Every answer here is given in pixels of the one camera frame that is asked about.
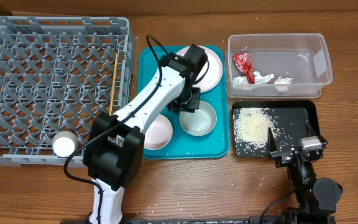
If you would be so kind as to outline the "wooden chopstick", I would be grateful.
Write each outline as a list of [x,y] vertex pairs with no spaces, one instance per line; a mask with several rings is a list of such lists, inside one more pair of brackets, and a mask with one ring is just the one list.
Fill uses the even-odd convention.
[[116,87],[117,62],[118,62],[118,52],[116,52],[116,54],[115,54],[113,74],[112,74],[112,79],[111,79],[111,94],[110,94],[110,102],[109,102],[109,115],[110,116],[113,114],[113,107],[114,107],[114,91],[115,91],[115,87]]

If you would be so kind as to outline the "large white plate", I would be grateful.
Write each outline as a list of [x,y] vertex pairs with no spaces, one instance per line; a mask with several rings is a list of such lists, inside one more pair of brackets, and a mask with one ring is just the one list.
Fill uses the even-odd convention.
[[201,46],[208,56],[208,62],[204,65],[197,79],[203,78],[193,87],[199,88],[202,93],[212,90],[221,80],[223,75],[223,64],[218,54],[208,47]]

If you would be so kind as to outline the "grey bowl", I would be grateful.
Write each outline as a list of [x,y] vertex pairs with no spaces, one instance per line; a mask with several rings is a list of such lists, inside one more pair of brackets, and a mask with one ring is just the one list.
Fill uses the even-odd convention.
[[200,101],[199,108],[194,113],[182,111],[179,115],[181,127],[192,136],[209,134],[217,123],[214,108],[205,101]]

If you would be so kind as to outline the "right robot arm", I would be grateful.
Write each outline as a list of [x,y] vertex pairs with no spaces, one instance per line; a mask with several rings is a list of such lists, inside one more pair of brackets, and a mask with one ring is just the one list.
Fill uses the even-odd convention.
[[[343,193],[343,187],[329,178],[317,178],[313,162],[323,157],[327,140],[306,123],[308,136],[299,140],[300,145],[291,151],[277,149],[273,133],[268,129],[267,157],[275,161],[275,167],[286,167],[293,190],[268,205],[258,223],[335,223],[332,216]],[[267,218],[267,212],[278,202],[294,194],[298,206],[286,209],[280,218]]]

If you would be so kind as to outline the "red snack wrapper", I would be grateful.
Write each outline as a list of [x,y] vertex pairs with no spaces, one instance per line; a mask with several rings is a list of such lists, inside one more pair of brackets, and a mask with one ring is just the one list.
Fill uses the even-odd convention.
[[255,83],[254,68],[250,53],[238,52],[232,56],[237,69],[246,77],[248,84]]

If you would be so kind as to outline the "white tissue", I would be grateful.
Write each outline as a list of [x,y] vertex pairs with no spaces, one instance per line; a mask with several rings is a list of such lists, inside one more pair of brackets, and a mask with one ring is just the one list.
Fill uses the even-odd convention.
[[254,72],[255,83],[250,84],[247,77],[236,77],[233,79],[233,87],[238,90],[252,90],[257,88],[259,84],[267,84],[271,79],[275,77],[274,74],[268,74],[262,76],[258,71]]

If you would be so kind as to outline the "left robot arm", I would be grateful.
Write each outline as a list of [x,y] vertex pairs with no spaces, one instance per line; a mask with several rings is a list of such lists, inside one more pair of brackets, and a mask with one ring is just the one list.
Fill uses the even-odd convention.
[[165,52],[157,57],[157,71],[146,87],[113,114],[100,112],[88,142],[69,155],[65,175],[94,189],[94,208],[85,223],[120,223],[124,189],[140,169],[145,133],[168,108],[193,113],[200,105],[198,75],[208,62],[205,49],[190,45],[184,55]]

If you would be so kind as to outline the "white paper cup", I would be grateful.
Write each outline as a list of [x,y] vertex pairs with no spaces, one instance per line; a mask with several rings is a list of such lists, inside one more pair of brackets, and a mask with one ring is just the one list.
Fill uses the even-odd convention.
[[52,139],[53,152],[59,157],[70,156],[77,148],[77,136],[69,131],[61,131]]

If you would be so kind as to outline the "white rice grains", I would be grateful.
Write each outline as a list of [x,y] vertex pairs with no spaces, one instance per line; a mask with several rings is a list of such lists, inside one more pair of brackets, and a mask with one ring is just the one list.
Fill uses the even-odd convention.
[[269,131],[279,152],[291,148],[291,124],[283,108],[237,108],[233,111],[234,150],[239,157],[265,157],[269,151]]

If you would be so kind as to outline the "small pink-rimmed white plate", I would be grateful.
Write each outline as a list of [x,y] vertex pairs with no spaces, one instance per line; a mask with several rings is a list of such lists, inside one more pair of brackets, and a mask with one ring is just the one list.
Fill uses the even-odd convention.
[[144,148],[152,151],[159,150],[170,142],[172,135],[171,122],[167,117],[159,114],[145,134]]

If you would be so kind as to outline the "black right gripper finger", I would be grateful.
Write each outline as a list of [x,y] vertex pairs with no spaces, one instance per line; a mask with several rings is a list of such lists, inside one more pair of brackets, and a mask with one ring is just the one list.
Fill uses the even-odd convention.
[[277,145],[271,128],[268,128],[268,151],[269,153],[277,152]]
[[306,122],[305,126],[306,126],[306,133],[308,137],[317,137],[321,142],[321,144],[328,143],[328,141],[324,137],[322,137],[322,135],[320,135],[320,133],[317,130],[315,130],[309,122]]

